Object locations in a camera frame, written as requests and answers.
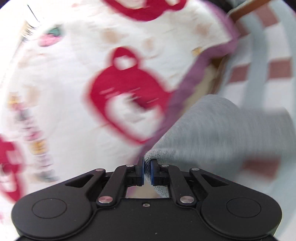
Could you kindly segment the bear print quilt purple trim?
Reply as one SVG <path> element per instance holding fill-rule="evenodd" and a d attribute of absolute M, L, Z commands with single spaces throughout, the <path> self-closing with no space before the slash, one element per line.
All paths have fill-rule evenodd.
<path fill-rule="evenodd" d="M 1 210 L 134 161 L 180 117 L 234 24 L 205 1 L 9 1 L 1 8 Z"/>

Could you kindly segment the grey sweater with black cat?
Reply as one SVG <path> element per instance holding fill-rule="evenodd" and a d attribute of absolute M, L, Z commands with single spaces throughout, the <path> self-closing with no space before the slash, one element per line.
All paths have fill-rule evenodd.
<path fill-rule="evenodd" d="M 208 95 L 194 104 L 145 154 L 181 170 L 197 167 L 249 188 L 279 195 L 294 180 L 295 127 L 284 109 L 239 108 Z"/>

